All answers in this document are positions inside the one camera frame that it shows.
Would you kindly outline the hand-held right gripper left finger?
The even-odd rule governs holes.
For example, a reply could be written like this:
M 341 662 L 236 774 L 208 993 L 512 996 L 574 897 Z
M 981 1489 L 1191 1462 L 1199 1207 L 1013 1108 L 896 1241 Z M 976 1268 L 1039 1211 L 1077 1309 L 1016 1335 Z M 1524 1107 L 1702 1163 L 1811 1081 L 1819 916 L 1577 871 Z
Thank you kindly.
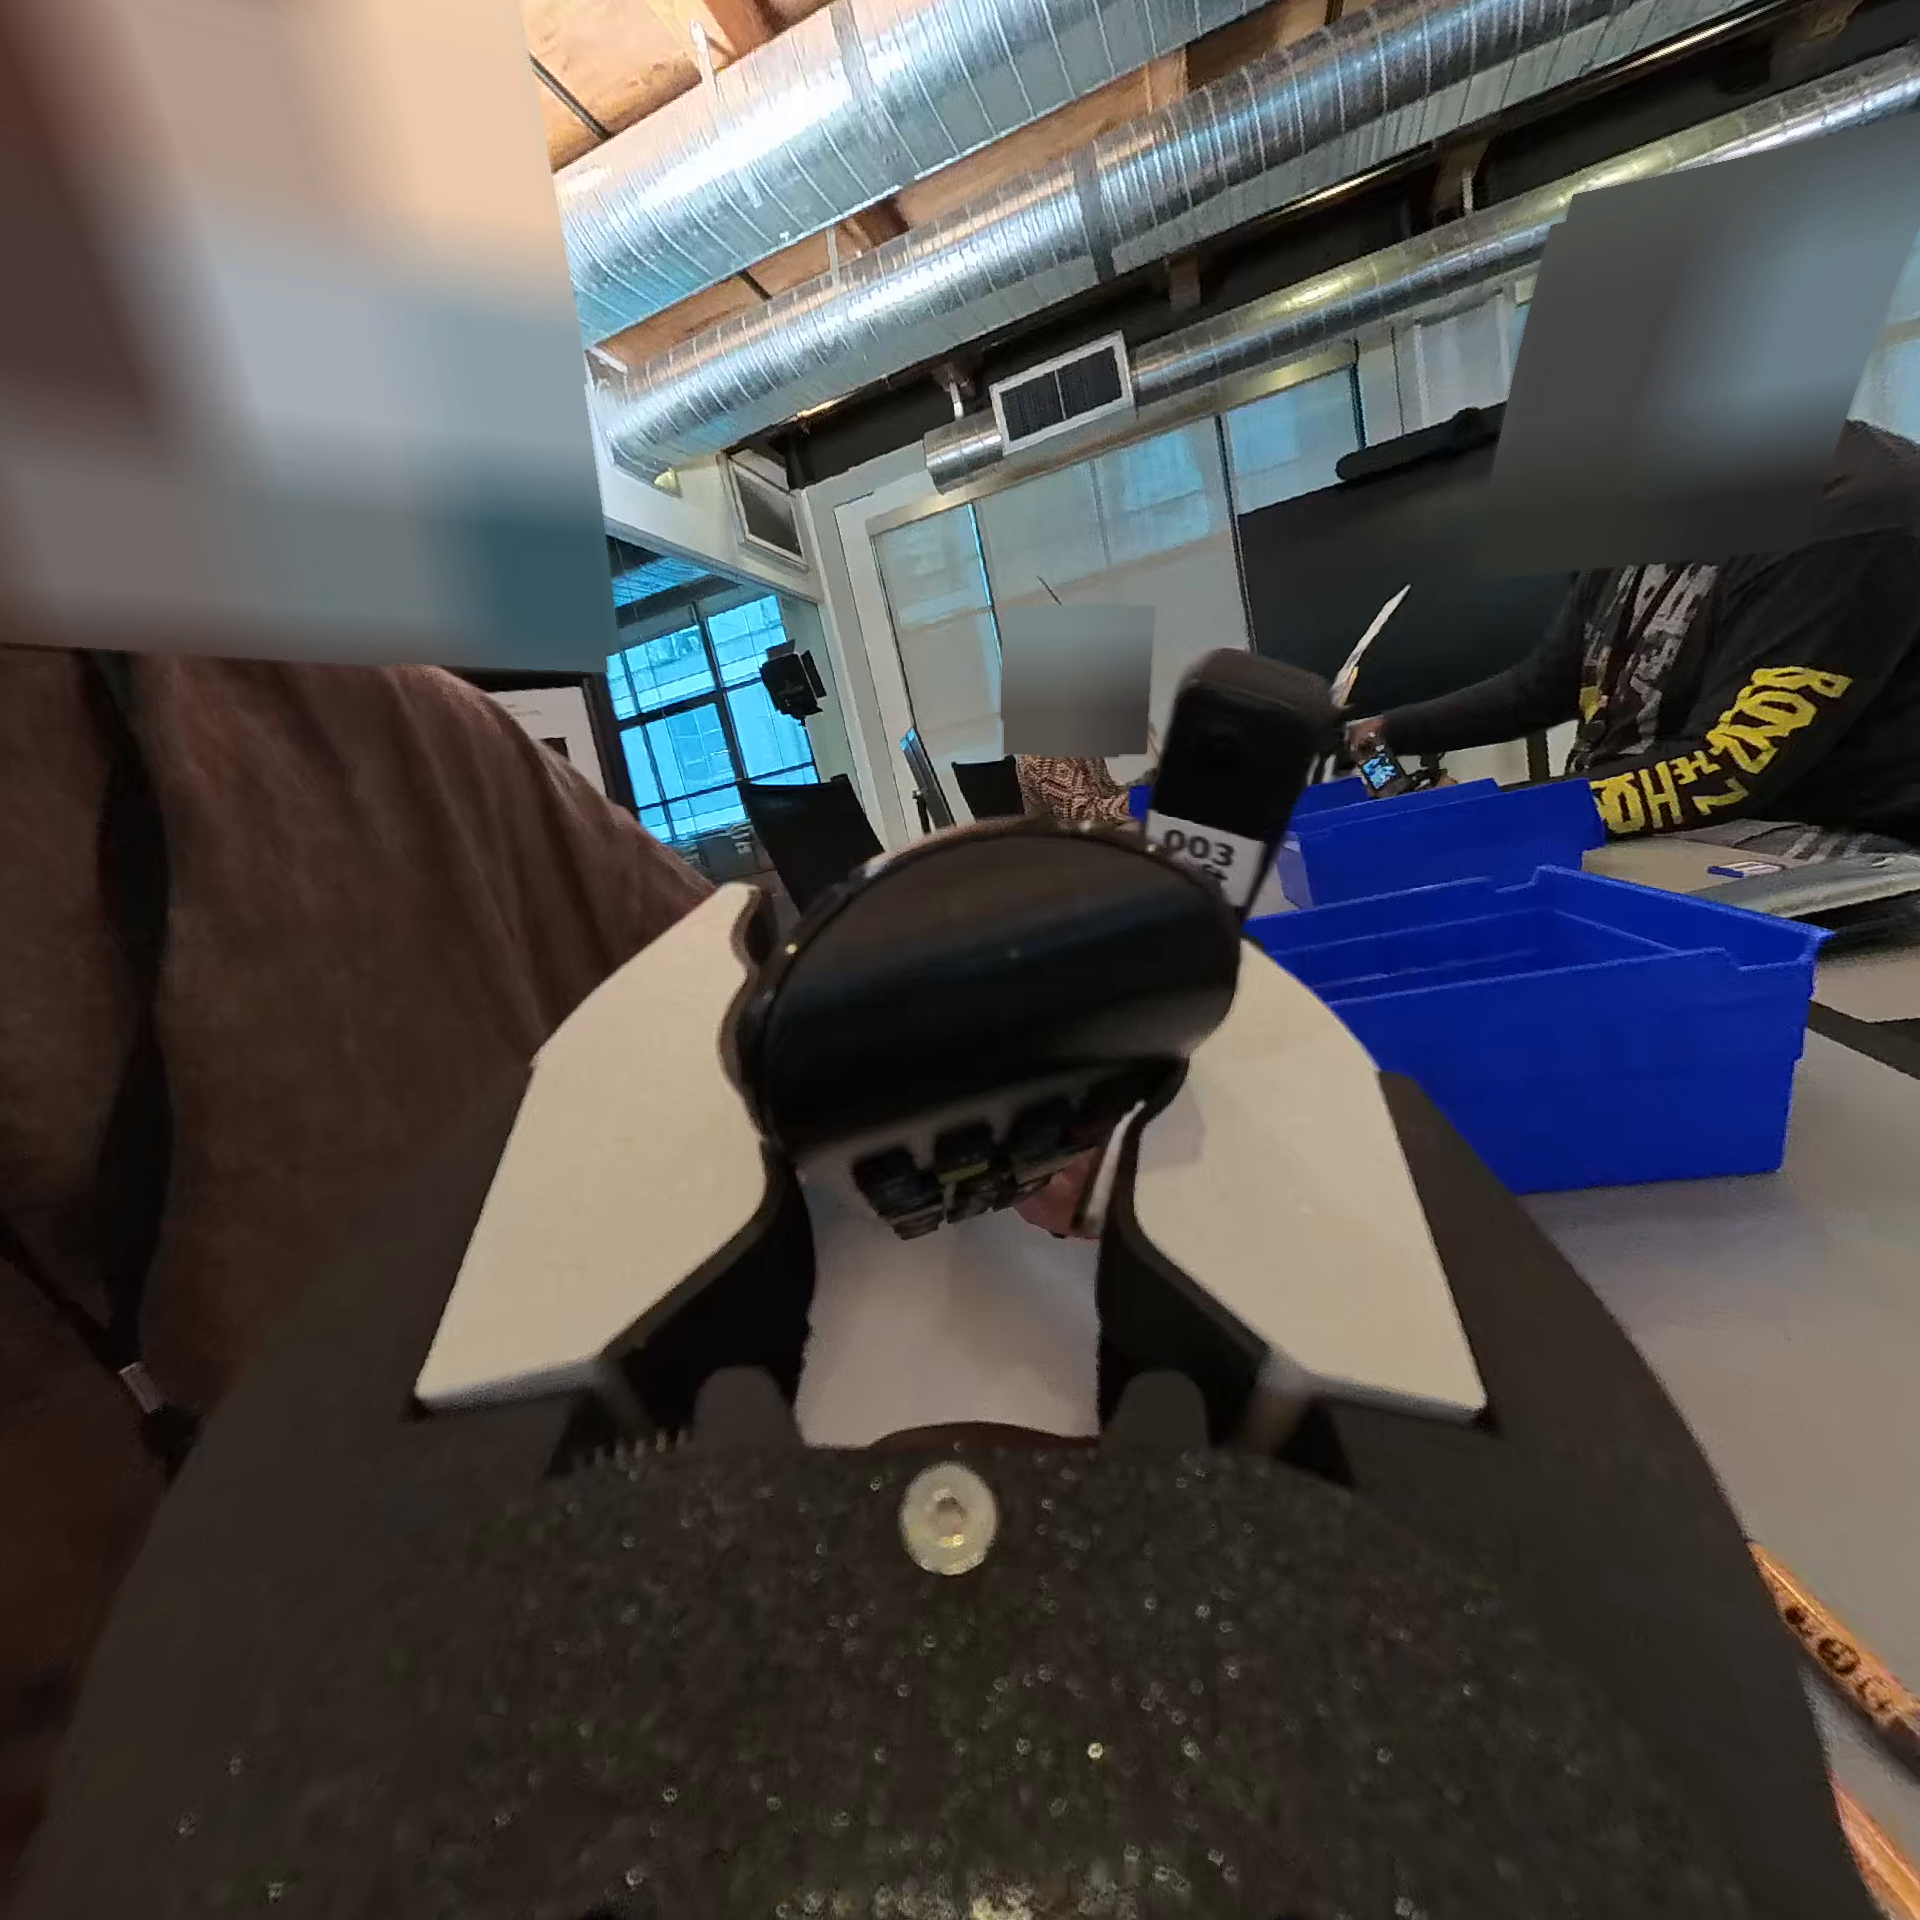
M 792 1412 L 808 1215 L 735 1046 L 772 933 L 758 890 L 723 885 L 540 1046 L 416 1375 L 423 1412 L 592 1397 L 671 1430 L 728 1372 L 766 1373 Z

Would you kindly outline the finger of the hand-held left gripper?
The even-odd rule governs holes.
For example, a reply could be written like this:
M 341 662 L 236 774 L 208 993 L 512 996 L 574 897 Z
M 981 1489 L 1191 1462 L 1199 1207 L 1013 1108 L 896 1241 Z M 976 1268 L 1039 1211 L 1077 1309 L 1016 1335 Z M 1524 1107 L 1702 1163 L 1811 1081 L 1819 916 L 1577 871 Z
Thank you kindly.
M 1124 1154 L 1136 1137 L 1143 1115 L 1145 1101 L 1136 1101 L 1124 1115 L 1116 1119 L 1105 1141 L 1094 1153 L 1087 1182 L 1079 1195 L 1080 1238 L 1099 1238 L 1104 1234 L 1105 1213 L 1121 1172 Z

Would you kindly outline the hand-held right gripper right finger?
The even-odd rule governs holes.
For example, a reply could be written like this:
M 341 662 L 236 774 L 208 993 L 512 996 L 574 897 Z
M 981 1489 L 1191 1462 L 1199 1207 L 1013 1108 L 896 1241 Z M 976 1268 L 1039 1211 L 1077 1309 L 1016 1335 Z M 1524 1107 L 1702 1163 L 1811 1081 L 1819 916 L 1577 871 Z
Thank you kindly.
M 1263 1453 L 1321 1406 L 1475 1425 L 1491 1404 L 1376 1061 L 1262 949 L 1145 1103 L 1094 1315 L 1104 1425 L 1161 1373 L 1206 1442 Z

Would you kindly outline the black remote control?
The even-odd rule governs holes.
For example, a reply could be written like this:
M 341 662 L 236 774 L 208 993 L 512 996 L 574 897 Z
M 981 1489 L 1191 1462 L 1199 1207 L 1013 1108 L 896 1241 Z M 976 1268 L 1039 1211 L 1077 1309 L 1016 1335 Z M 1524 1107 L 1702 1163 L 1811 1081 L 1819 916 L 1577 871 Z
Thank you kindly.
M 829 890 L 744 998 L 769 1147 L 901 1241 L 1016 1210 L 1179 1085 L 1241 924 L 1118 828 L 933 835 Z

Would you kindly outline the blue plastic bin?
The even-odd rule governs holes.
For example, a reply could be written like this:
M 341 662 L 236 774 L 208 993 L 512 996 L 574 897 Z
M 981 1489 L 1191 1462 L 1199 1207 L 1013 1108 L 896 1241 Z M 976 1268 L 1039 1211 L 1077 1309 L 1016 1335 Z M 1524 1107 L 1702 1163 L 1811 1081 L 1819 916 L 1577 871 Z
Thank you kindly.
M 1784 1163 L 1824 929 L 1539 868 L 1288 909 L 1246 935 L 1513 1193 Z
M 1584 782 L 1475 779 L 1376 799 L 1343 777 L 1305 788 L 1251 919 L 1454 881 L 1527 883 L 1543 866 L 1580 871 L 1603 845 Z

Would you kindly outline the orange battery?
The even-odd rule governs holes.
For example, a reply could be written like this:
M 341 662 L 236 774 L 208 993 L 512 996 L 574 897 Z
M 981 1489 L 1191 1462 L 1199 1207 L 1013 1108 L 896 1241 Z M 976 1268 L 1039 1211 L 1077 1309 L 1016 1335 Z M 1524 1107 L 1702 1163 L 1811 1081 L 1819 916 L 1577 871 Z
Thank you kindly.
M 1917 1867 L 1857 1802 L 1830 1780 L 1830 1797 L 1857 1878 L 1880 1917 L 1917 1917 Z
M 1917 1778 L 1917 1689 L 1760 1543 L 1747 1549 L 1788 1635 L 1885 1759 Z

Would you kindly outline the grey desk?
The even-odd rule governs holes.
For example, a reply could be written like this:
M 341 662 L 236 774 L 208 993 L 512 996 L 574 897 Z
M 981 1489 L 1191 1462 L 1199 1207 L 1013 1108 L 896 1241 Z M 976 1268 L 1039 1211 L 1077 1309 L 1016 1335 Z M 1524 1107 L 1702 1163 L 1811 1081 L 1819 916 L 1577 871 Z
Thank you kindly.
M 1916 1678 L 1916 1075 L 1853 1039 L 1811 1004 L 1776 1172 L 1551 1193 L 1381 1069 L 1491 1411 L 1329 1420 L 1606 1697 L 1752 1915 L 1877 1909 L 1747 1543 Z

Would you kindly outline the person's left hand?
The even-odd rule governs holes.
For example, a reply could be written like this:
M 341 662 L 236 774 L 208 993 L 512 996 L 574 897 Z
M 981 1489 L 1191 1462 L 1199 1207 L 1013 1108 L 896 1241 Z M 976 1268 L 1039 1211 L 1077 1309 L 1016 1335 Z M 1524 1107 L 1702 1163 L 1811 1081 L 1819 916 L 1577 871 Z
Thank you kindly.
M 1080 1238 L 1080 1191 L 1087 1182 L 1091 1163 L 1094 1153 L 1079 1154 L 1059 1172 L 1054 1172 L 1045 1186 L 1031 1191 L 1028 1195 L 1014 1203 L 1014 1211 L 1028 1225 L 1041 1229 L 1054 1238 L 1068 1241 L 1096 1241 L 1096 1238 Z

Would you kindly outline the black partition panel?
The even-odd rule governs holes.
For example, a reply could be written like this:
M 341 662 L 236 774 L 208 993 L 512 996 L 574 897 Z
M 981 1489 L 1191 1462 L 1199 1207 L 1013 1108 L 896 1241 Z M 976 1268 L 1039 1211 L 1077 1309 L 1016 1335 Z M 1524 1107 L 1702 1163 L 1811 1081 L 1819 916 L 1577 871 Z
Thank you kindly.
M 1567 574 L 1481 567 L 1504 405 L 1363 447 L 1334 482 L 1237 519 L 1247 634 L 1259 659 L 1333 682 L 1376 613 L 1393 613 L 1348 703 L 1377 714 L 1485 682 L 1521 661 L 1567 599 Z

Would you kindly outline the person in brown shirt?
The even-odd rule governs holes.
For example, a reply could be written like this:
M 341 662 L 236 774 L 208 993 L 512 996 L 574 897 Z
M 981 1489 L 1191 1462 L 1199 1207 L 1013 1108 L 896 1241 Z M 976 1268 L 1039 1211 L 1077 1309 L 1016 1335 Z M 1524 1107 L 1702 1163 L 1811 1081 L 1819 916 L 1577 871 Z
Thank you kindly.
M 5 1878 L 319 1257 L 710 885 L 429 666 L 5 646 Z

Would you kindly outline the white air vent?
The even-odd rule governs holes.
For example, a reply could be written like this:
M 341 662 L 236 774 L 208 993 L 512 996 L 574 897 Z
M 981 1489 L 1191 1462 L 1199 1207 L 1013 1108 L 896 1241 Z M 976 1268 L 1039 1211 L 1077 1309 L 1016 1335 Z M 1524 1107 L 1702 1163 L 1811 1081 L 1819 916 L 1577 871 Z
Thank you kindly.
M 1003 455 L 1136 412 L 1129 346 L 1113 332 L 990 386 Z

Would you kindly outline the grey laptop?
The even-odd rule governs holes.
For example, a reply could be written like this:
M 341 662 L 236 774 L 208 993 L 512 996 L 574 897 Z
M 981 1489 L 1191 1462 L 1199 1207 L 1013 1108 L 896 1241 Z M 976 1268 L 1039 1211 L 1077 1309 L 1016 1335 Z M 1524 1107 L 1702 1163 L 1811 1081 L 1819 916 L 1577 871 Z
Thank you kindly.
M 1699 898 L 1827 929 L 1911 921 L 1917 906 L 1917 854 L 1857 854 L 1800 861 L 1771 874 L 1718 878 Z

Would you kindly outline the silver ventilation duct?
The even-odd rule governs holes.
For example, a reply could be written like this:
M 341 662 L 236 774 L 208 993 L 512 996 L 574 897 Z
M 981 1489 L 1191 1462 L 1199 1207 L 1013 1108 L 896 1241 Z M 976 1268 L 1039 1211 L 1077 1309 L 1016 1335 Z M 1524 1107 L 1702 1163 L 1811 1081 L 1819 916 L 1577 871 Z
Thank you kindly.
M 1783 5 L 1345 5 L 1041 153 L 1008 134 L 904 191 L 901 235 L 593 380 L 609 458 L 697 463 L 929 367 L 1462 129 L 1678 58 Z

